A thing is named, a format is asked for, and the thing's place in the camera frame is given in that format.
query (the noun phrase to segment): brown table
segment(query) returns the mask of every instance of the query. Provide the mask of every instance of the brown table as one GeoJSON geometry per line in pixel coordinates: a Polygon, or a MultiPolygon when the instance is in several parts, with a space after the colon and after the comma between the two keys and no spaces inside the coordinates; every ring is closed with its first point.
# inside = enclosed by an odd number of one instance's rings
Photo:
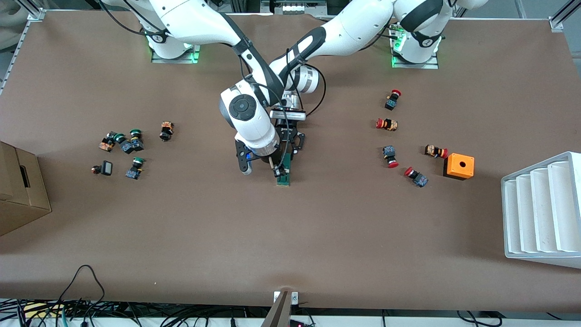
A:
{"type": "MultiPolygon", "coordinates": [[[[130,13],[119,13],[137,27],[130,13]]],[[[321,22],[234,16],[266,60],[321,22]]],[[[107,300],[269,305],[290,286],[312,307],[581,312],[581,271],[509,260],[500,178],[581,151],[579,77],[544,21],[454,20],[439,70],[392,69],[387,40],[315,58],[327,97],[300,125],[292,185],[265,164],[244,176],[217,109],[241,79],[223,45],[197,65],[149,63],[141,37],[102,12],[33,23],[0,98],[0,139],[40,158],[53,212],[0,237],[0,297],[56,298],[91,264],[107,300]],[[383,109],[398,88],[398,107],[383,109]],[[399,121],[376,130],[378,117],[399,121]],[[176,123],[161,142],[162,120],[176,123]],[[144,130],[147,162],[99,149],[110,130],[144,130]],[[467,181],[441,176],[427,144],[476,158],[467,181]],[[393,144],[400,167],[380,153],[393,144]],[[93,165],[113,162],[111,177],[93,165]],[[429,177],[423,189],[402,176],[429,177]]],[[[321,90],[305,95],[312,108],[321,90]]],[[[97,298],[84,272],[69,298],[97,298]]]]}

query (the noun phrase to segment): orange box with black base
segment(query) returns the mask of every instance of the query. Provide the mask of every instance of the orange box with black base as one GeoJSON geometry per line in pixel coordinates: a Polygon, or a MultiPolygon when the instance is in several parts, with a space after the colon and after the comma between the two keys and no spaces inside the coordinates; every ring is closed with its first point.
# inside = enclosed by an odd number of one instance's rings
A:
{"type": "Polygon", "coordinates": [[[444,176],[465,180],[474,176],[474,157],[452,153],[444,160],[444,176]]]}

